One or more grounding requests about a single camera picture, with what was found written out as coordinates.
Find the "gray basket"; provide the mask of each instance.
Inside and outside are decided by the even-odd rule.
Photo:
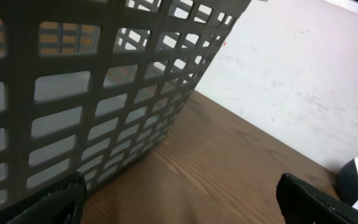
[[[0,209],[147,152],[248,3],[0,0]]]

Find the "wood grain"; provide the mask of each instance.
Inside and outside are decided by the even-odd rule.
[[[91,195],[82,223],[284,223],[284,172],[336,197],[330,171],[194,92],[165,139]]]

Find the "tabletop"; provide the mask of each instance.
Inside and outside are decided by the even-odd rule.
[[[87,223],[284,223],[290,172],[337,197],[333,173],[194,91],[164,139],[85,203]]]

